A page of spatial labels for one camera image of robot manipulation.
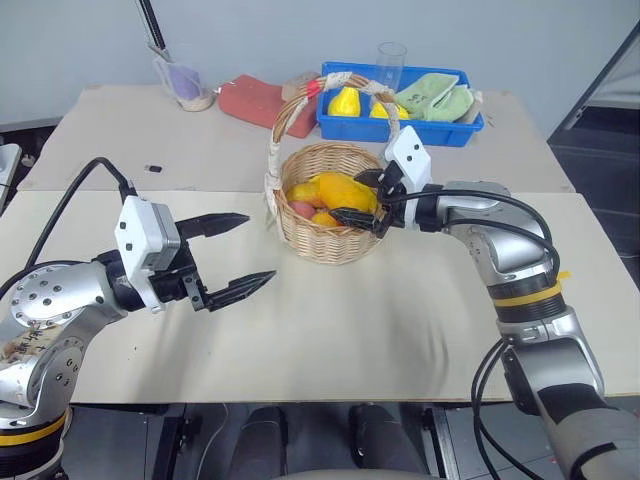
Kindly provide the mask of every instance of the black floor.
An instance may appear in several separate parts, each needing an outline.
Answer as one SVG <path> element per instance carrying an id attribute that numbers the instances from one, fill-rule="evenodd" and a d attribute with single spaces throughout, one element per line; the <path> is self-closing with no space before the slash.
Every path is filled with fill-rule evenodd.
<path id="1" fill-rule="evenodd" d="M 640 288 L 639 119 L 637 110 L 590 107 L 549 145 Z"/>

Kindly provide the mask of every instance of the white table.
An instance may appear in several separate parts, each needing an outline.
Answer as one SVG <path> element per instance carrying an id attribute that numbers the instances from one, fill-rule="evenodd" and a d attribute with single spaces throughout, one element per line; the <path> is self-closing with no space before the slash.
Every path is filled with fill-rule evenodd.
<path id="1" fill-rule="evenodd" d="M 464 148 L 430 147 L 433 178 L 493 180 L 514 192 L 573 192 L 571 182 L 509 92 L 486 92 L 485 128 Z M 261 192 L 270 131 L 221 112 L 217 105 L 185 112 L 158 86 L 96 86 L 85 90 L 44 146 L 21 190 L 64 190 L 92 158 L 113 161 L 141 190 Z M 282 154 L 323 141 L 286 136 Z M 359 143 L 371 152 L 382 143 Z M 151 173 L 145 165 L 159 165 Z M 102 171 L 83 185 L 113 190 Z"/>
<path id="2" fill-rule="evenodd" d="M 0 274 L 18 270 L 60 192 L 19 192 L 0 218 Z M 311 263 L 265 230 L 260 194 L 149 192 L 176 220 L 237 211 L 252 221 L 192 249 L 210 290 L 248 273 L 278 274 L 249 299 L 209 314 L 187 301 L 110 325 L 88 349 L 75 402 L 469 399 L 498 332 L 465 247 L 442 234 L 392 230 L 367 257 Z M 607 393 L 640 392 L 640 294 L 584 199 L 520 194 L 548 220 L 567 303 L 578 312 Z M 41 260 L 114 248 L 115 192 L 79 192 Z M 7 311 L 7 300 L 0 311 Z M 510 399 L 500 368 L 486 398 Z"/>

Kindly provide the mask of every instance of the red sponge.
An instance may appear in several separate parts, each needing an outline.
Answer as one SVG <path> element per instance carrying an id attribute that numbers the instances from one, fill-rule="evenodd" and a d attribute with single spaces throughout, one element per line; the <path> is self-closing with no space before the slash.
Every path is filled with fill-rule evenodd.
<path id="1" fill-rule="evenodd" d="M 241 120 L 271 128 L 284 102 L 282 87 L 269 85 L 249 75 L 225 83 L 218 95 L 220 110 Z M 312 98 L 289 129 L 289 135 L 304 138 L 316 124 L 317 97 Z"/>

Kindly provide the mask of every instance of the cup with purple item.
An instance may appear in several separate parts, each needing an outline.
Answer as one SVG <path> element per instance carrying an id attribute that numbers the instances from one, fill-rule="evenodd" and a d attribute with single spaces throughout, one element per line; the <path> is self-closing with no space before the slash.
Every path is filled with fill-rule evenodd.
<path id="1" fill-rule="evenodd" d="M 167 93 L 189 112 L 209 108 L 215 100 L 215 92 L 203 81 L 202 69 L 193 54 L 192 45 L 174 45 L 165 48 L 153 64 L 160 75 Z"/>

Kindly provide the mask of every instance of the yellow fruit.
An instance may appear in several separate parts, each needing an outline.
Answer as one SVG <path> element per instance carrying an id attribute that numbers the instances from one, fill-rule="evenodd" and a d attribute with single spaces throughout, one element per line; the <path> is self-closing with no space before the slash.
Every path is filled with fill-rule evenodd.
<path id="1" fill-rule="evenodd" d="M 356 182 L 349 175 L 339 172 L 324 172 L 310 181 L 317 185 L 318 196 L 329 209 L 351 207 L 374 213 L 378 205 L 371 189 Z"/>
<path id="2" fill-rule="evenodd" d="M 344 87 L 329 102 L 329 115 L 336 117 L 359 117 L 360 94 L 353 87 Z"/>
<path id="3" fill-rule="evenodd" d="M 407 110 L 403 106 L 396 105 L 396 110 L 398 110 L 398 118 L 400 118 L 402 120 L 408 120 L 409 119 L 409 112 L 407 112 Z M 387 115 L 387 111 L 384 109 L 382 104 L 380 102 L 376 102 L 376 104 L 371 109 L 371 113 L 369 114 L 369 117 L 371 117 L 371 118 L 389 118 L 389 115 Z"/>
<path id="4" fill-rule="evenodd" d="M 329 212 L 316 213 L 313 217 L 311 217 L 311 221 L 313 223 L 317 223 L 318 225 L 324 225 L 325 227 L 340 226 L 340 223 L 335 218 L 333 218 Z"/>
<path id="5" fill-rule="evenodd" d="M 309 182 L 291 187 L 287 192 L 287 201 L 309 203 L 316 208 L 325 206 L 318 195 L 318 186 Z"/>

